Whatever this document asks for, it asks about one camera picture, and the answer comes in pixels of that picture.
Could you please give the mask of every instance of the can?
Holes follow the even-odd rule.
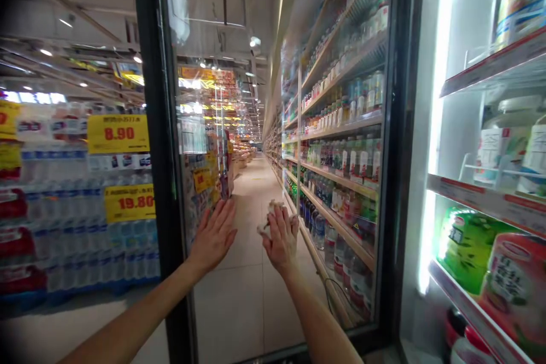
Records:
[[[544,26],[544,0],[501,0],[497,51]]]

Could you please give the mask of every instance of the yellow price tag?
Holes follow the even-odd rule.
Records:
[[[0,168],[14,169],[21,166],[21,146],[17,143],[0,143]]]
[[[0,139],[17,139],[16,119],[21,105],[0,100]]]
[[[90,154],[150,150],[146,115],[92,115],[87,127]]]
[[[109,224],[155,219],[154,184],[106,187],[104,205]]]

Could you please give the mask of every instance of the price label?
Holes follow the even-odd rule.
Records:
[[[16,119],[21,105],[0,100],[0,139],[17,139]]]
[[[90,154],[150,150],[146,115],[92,115],[87,134]]]
[[[21,167],[21,146],[17,143],[0,143],[0,168]]]
[[[111,223],[155,219],[154,185],[107,187],[104,192],[106,221]]]

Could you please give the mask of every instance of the fluorescent light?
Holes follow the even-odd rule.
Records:
[[[68,27],[72,28],[72,25],[71,25],[70,23],[67,23],[65,20],[59,19],[59,21],[60,21],[61,23],[66,24]]]

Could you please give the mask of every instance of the refrigerated display case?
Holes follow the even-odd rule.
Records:
[[[422,4],[402,344],[448,361],[455,308],[488,359],[542,362],[544,0]]]

